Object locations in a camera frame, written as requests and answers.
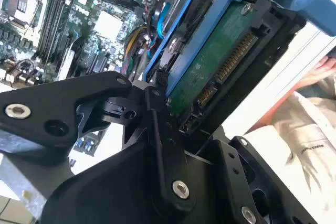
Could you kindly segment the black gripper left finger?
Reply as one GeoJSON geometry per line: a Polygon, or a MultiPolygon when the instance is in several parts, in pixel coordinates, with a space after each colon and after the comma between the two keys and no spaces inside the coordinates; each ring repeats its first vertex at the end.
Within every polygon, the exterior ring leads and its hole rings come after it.
{"type": "Polygon", "coordinates": [[[81,136],[110,123],[125,127],[124,150],[85,171],[75,188],[120,191],[131,166],[131,146],[149,147],[144,158],[145,181],[158,205],[190,211],[195,199],[174,192],[177,180],[188,183],[187,164],[175,121],[168,114],[166,86],[145,89],[122,74],[108,71],[1,94],[1,151],[43,166],[58,165],[81,136]]]}

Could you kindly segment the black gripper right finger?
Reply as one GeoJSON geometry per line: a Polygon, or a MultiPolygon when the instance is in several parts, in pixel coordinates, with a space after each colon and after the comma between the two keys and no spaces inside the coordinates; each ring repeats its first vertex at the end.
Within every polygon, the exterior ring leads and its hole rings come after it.
{"type": "Polygon", "coordinates": [[[316,222],[245,138],[212,135],[199,154],[213,163],[228,223],[316,222]]]}

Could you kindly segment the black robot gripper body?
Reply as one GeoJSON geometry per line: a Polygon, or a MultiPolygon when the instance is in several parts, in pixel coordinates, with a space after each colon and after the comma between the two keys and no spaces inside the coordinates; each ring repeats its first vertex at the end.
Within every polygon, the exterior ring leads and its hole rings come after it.
{"type": "Polygon", "coordinates": [[[236,151],[218,140],[185,153],[175,119],[148,87],[127,148],[62,183],[42,223],[234,223],[236,151]]]}

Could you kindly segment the person hand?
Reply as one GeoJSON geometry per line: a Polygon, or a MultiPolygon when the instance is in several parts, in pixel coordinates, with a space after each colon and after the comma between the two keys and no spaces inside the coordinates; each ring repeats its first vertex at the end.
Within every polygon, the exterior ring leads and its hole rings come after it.
{"type": "Polygon", "coordinates": [[[328,76],[335,74],[335,58],[324,56],[307,74],[296,84],[296,88],[313,85],[328,76]]]}

